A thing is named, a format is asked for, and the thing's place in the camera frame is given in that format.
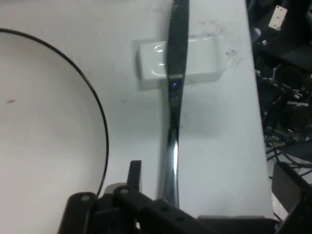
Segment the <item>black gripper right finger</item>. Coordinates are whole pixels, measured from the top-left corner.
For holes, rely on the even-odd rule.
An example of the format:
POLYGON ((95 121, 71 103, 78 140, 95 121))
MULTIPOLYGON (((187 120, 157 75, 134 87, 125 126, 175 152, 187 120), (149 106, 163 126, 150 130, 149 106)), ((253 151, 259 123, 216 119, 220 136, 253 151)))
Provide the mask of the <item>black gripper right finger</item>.
POLYGON ((312 186, 287 163, 273 168, 272 193, 288 212, 277 229, 278 234, 310 234, 312 232, 312 186))

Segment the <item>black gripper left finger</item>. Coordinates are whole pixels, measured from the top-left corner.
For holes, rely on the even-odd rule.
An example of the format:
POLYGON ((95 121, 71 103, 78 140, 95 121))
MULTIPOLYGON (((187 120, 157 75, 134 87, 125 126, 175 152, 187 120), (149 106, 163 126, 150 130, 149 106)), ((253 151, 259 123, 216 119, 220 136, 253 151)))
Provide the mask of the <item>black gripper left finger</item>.
POLYGON ((131 161, 127 182, 111 194, 72 195, 60 234, 196 234, 198 221, 162 199, 139 191, 141 161, 131 161))

